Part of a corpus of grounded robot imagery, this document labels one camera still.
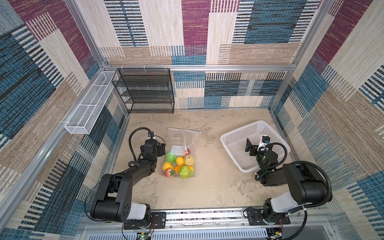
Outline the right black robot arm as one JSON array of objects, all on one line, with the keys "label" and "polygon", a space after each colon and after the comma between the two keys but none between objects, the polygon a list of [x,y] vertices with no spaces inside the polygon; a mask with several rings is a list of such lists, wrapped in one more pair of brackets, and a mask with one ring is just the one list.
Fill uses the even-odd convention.
[{"label": "right black robot arm", "polygon": [[289,214],[319,207],[332,200],[332,184],[326,172],[307,161],[286,164],[288,150],[283,144],[272,143],[270,137],[262,136],[258,145],[247,140],[245,151],[258,162],[257,182],[264,187],[287,185],[289,188],[288,192],[267,199],[261,210],[249,210],[248,219],[261,219],[266,225],[279,220],[286,223]]}]

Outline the dark green lime toy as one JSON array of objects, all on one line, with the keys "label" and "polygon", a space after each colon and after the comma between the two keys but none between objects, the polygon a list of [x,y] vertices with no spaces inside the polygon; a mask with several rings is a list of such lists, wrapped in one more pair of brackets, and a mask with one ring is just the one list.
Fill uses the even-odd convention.
[{"label": "dark green lime toy", "polygon": [[169,162],[171,164],[175,163],[177,158],[178,158],[178,156],[171,154],[171,152],[168,152],[166,155],[167,162]]}]

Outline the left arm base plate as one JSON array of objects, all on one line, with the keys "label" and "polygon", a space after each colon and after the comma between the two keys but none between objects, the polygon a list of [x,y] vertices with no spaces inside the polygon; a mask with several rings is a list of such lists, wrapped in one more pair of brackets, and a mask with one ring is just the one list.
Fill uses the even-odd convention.
[{"label": "left arm base plate", "polygon": [[128,220],[124,223],[124,230],[149,230],[149,229],[164,229],[166,226],[166,212],[151,212],[142,220]]}]

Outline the yellow lemon toy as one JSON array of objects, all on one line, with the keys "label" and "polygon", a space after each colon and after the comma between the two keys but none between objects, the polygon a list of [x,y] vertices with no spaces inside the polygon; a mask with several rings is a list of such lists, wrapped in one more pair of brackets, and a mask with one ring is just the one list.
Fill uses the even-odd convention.
[{"label": "yellow lemon toy", "polygon": [[185,164],[185,159],[183,157],[177,157],[175,163],[178,166],[183,166]]}]

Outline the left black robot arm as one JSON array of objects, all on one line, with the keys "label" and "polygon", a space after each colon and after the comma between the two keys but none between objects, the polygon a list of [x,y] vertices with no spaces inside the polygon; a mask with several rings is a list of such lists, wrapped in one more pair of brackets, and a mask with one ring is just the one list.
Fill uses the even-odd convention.
[{"label": "left black robot arm", "polygon": [[[148,138],[140,146],[140,154],[135,155],[132,138],[140,131],[148,132]],[[129,136],[129,147],[134,160],[129,162],[129,168],[116,173],[105,174],[91,189],[96,192],[90,209],[84,206],[87,218],[95,222],[130,223],[139,228],[147,228],[152,223],[151,207],[147,204],[132,201],[133,186],[140,180],[155,172],[158,157],[164,156],[165,143],[160,143],[149,128],[139,127]]]}]

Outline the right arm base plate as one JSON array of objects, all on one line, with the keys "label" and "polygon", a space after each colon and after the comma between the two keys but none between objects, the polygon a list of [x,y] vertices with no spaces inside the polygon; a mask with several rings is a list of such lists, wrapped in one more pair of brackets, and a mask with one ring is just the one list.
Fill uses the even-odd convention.
[{"label": "right arm base plate", "polygon": [[264,211],[262,208],[245,208],[243,216],[249,221],[250,226],[289,225],[288,214]]}]

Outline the small yellow fruit toy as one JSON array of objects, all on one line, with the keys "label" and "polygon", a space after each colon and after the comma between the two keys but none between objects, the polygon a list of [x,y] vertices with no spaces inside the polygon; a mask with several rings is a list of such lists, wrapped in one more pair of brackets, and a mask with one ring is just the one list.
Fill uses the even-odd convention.
[{"label": "small yellow fruit toy", "polygon": [[163,164],[163,171],[166,171],[168,169],[173,169],[173,165],[171,163],[169,163],[169,162],[165,162]]}]

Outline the clear zip top bag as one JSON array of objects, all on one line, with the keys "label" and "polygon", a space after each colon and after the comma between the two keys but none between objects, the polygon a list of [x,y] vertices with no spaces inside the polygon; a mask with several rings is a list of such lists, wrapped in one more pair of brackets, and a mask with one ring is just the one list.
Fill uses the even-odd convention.
[{"label": "clear zip top bag", "polygon": [[[166,155],[168,152],[171,152],[171,154],[173,155],[177,155],[178,157],[184,158],[185,151],[189,149],[191,151],[191,155],[195,157],[195,165],[189,166],[190,170],[193,172],[189,178],[193,178],[197,176],[197,167],[196,167],[197,143],[199,142],[201,134],[202,132],[200,131],[193,131],[193,130],[179,129],[179,128],[168,128],[167,140],[166,140]],[[164,157],[164,163],[167,162],[166,155]],[[162,175],[164,176],[163,164],[162,164]],[[173,163],[172,165],[173,165],[173,168],[178,166],[176,163]],[[179,177],[179,173],[176,173],[174,177],[166,177],[166,178],[180,178],[180,177]]]}]

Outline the green apple toy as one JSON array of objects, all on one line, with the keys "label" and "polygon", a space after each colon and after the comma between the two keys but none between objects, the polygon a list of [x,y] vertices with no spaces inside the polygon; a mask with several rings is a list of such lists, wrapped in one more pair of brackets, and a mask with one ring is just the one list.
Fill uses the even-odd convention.
[{"label": "green apple toy", "polygon": [[190,170],[189,166],[181,166],[179,168],[179,177],[186,179],[189,178],[192,175],[192,171]]}]

